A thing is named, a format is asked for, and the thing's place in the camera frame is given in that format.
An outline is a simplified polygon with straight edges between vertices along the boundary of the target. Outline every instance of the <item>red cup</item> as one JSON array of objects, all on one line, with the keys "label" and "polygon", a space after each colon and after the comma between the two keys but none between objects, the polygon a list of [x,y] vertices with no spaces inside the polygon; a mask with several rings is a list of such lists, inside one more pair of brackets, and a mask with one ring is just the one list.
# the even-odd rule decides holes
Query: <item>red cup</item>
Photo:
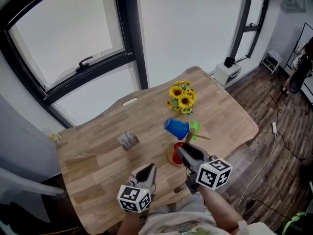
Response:
[{"label": "red cup", "polygon": [[182,161],[177,153],[177,147],[182,146],[184,142],[178,142],[174,145],[173,162],[177,165],[181,165]]}]

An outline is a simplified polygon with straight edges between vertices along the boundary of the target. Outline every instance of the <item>black cable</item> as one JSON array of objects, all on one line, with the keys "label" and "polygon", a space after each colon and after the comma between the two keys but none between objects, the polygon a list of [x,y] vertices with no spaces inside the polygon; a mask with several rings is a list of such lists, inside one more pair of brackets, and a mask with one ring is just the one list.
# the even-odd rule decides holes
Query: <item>black cable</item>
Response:
[{"label": "black cable", "polygon": [[263,205],[265,205],[267,208],[273,210],[273,211],[276,212],[278,215],[280,215],[280,216],[282,216],[282,217],[284,217],[284,218],[287,218],[287,219],[291,219],[291,218],[289,218],[289,217],[287,217],[287,216],[284,216],[284,215],[280,214],[277,210],[273,209],[272,207],[269,207],[267,204],[265,204],[264,202],[262,202],[261,200],[258,200],[258,199],[251,200],[251,201],[247,204],[247,206],[246,206],[246,211],[245,211],[244,215],[246,214],[246,212],[247,212],[248,210],[250,210],[250,209],[252,208],[252,206],[254,205],[255,201],[259,201],[261,204],[263,204]]},{"label": "black cable", "polygon": [[278,102],[281,98],[282,94],[280,94],[279,98],[277,101],[274,100],[274,98],[272,97],[272,95],[270,94],[270,97],[272,98],[272,100],[275,102],[276,107],[277,107],[277,116],[276,116],[276,126],[278,125],[278,113],[282,113],[282,109],[278,107]]},{"label": "black cable", "polygon": [[293,154],[298,160],[300,160],[300,161],[305,161],[305,160],[307,160],[307,159],[313,157],[313,153],[312,153],[309,157],[307,157],[307,158],[300,158],[300,157],[298,157],[297,155],[295,155],[295,154],[292,152],[292,150],[291,150],[291,149],[292,149],[292,141],[291,141],[291,140],[288,140],[288,143],[287,143],[288,146],[287,146],[283,134],[281,134],[279,131],[277,131],[277,132],[282,136],[285,148],[286,148],[287,150],[289,150],[289,151],[291,152],[291,154]]},{"label": "black cable", "polygon": [[290,217],[284,216],[282,214],[280,214],[277,210],[273,209],[272,207],[269,207],[267,204],[265,204],[264,202],[262,202],[261,200],[255,199],[254,201],[259,201],[261,204],[265,205],[267,208],[270,208],[271,210],[273,210],[274,212],[276,212],[278,215],[287,218],[287,219],[291,219]]},{"label": "black cable", "polygon": [[[281,96],[282,96],[282,94],[280,94],[278,100],[275,101],[274,98],[272,97],[272,95],[270,95],[270,97],[271,97],[272,100],[275,102],[276,107],[277,107],[276,126],[278,125],[278,114],[279,114],[279,113],[282,113],[282,109],[278,107],[278,102],[279,102]],[[277,131],[277,132],[282,136],[285,148],[286,148],[288,151],[290,151],[290,153],[293,154],[298,160],[300,160],[300,161],[305,161],[305,160],[307,160],[307,159],[313,157],[313,153],[312,153],[309,157],[307,157],[307,158],[300,158],[300,157],[298,157],[297,155],[295,155],[295,154],[292,152],[292,150],[291,150],[291,149],[292,149],[292,141],[291,141],[291,140],[288,140],[288,142],[287,142],[288,145],[286,145],[286,142],[285,142],[285,139],[284,139],[283,134],[281,134],[279,131]]]}]

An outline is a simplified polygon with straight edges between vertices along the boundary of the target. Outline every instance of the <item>white handle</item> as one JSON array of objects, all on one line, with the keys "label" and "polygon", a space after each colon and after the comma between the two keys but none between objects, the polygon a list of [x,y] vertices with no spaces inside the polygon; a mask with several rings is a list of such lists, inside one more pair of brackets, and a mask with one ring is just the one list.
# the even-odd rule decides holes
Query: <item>white handle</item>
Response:
[{"label": "white handle", "polygon": [[241,72],[241,70],[239,70],[237,73],[235,73],[234,75],[231,75],[230,77],[235,77],[237,76],[239,73]]}]

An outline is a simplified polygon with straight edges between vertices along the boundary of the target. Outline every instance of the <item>sunflower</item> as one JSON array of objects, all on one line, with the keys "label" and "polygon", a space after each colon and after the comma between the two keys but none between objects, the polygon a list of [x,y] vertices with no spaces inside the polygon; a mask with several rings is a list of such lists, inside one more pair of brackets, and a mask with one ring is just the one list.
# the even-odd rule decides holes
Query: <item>sunflower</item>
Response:
[{"label": "sunflower", "polygon": [[184,108],[184,109],[182,109],[182,110],[181,110],[181,113],[186,114],[186,113],[191,113],[191,111],[192,111],[192,108],[189,107],[189,108]]},{"label": "sunflower", "polygon": [[169,100],[167,100],[165,103],[166,103],[166,105],[167,105],[168,107],[170,107],[170,108],[172,107],[172,104],[171,104],[171,102],[170,102]]},{"label": "sunflower", "polygon": [[173,96],[174,98],[178,98],[180,95],[182,95],[182,92],[182,87],[173,86],[170,88],[169,95]]},{"label": "sunflower", "polygon": [[191,98],[192,98],[192,100],[194,100],[194,101],[197,100],[197,95],[196,95],[194,89],[188,88],[188,89],[186,89],[186,90],[184,91],[184,93],[187,94],[187,95],[190,95]]},{"label": "sunflower", "polygon": [[187,80],[185,80],[185,81],[176,81],[175,83],[174,83],[174,85],[181,85],[181,84],[185,84],[186,82],[188,82]]},{"label": "sunflower", "polygon": [[194,100],[192,99],[191,95],[183,94],[178,97],[178,105],[181,108],[189,108],[194,104]]}]

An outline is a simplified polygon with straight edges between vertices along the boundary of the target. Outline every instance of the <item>sunflower bouquet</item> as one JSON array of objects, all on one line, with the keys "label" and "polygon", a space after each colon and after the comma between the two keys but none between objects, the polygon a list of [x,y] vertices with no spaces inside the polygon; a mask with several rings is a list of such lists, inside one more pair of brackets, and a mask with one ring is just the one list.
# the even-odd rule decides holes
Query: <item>sunflower bouquet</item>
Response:
[{"label": "sunflower bouquet", "polygon": [[192,114],[192,106],[197,100],[197,95],[195,90],[188,86],[191,86],[191,83],[187,80],[174,83],[169,90],[169,96],[172,96],[173,99],[167,100],[166,105],[181,113]]}]

